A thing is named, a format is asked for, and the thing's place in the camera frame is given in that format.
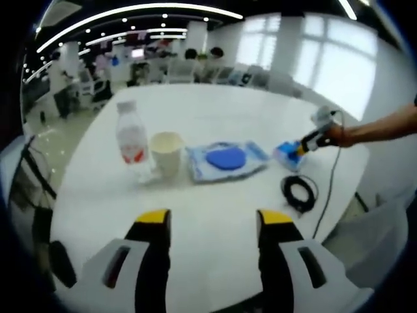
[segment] plastic bottle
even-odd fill
[[[119,122],[117,123],[117,142],[123,160],[139,181],[149,178],[149,147],[145,126],[137,114],[135,101],[117,104]]]

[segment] red label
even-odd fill
[[[122,157],[123,157],[123,160],[127,163],[127,164],[130,164],[130,163],[138,163],[138,162],[141,162],[142,160],[143,160],[143,157],[145,156],[145,151],[144,150],[140,150],[140,151],[138,151],[134,156],[133,156],[133,158],[130,158],[129,156],[127,156],[127,155],[122,155]]]
[[[139,153],[135,155],[134,157],[135,163],[141,162],[143,159],[143,155],[144,155],[143,150],[140,150]]]

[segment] window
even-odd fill
[[[258,33],[265,28],[266,18],[247,19],[243,26],[245,33]]]
[[[327,43],[313,89],[361,120],[371,96],[375,71],[374,60]]]
[[[375,57],[378,50],[377,36],[370,29],[340,20],[328,21],[328,38],[352,46]]]
[[[246,65],[257,64],[261,43],[261,34],[243,35],[240,39],[239,48],[237,50],[237,62]]]
[[[324,36],[324,18],[320,16],[306,16],[304,19],[304,32],[311,36]]]
[[[265,70],[271,69],[272,58],[274,57],[276,45],[276,36],[266,36],[263,41],[263,49],[261,58],[259,60],[259,65],[261,65]]]
[[[281,16],[271,16],[266,23],[267,31],[278,31],[280,29]]]
[[[237,62],[270,70],[280,22],[280,15],[247,19],[238,46]]]
[[[320,44],[314,40],[303,40],[301,54],[298,57],[294,80],[302,85],[310,86],[313,71],[318,62]]]
[[[361,120],[375,80],[377,36],[352,22],[306,16],[294,80]]]

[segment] blue object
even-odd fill
[[[117,58],[117,56],[111,58],[111,65],[113,65],[114,67],[119,65],[119,59]]]
[[[232,171],[241,168],[246,163],[246,155],[237,147],[210,151],[206,154],[206,160],[220,170]]]
[[[283,144],[277,146],[274,151],[274,156],[282,165],[284,165],[289,170],[298,171],[301,162],[305,157],[304,155],[298,156],[296,154],[300,144],[300,142],[284,142]]]
[[[207,155],[218,150],[236,149],[244,153],[244,164],[234,170],[222,170],[213,166],[207,160]],[[192,178],[196,183],[212,183],[216,181],[227,181],[231,179],[242,179],[266,168],[269,156],[254,142],[217,142],[212,145],[199,147],[187,147],[187,154],[190,158],[189,166]]]

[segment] computer monitor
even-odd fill
[[[131,56],[132,56],[132,59],[142,59],[145,56],[145,49],[143,48],[133,49]]]

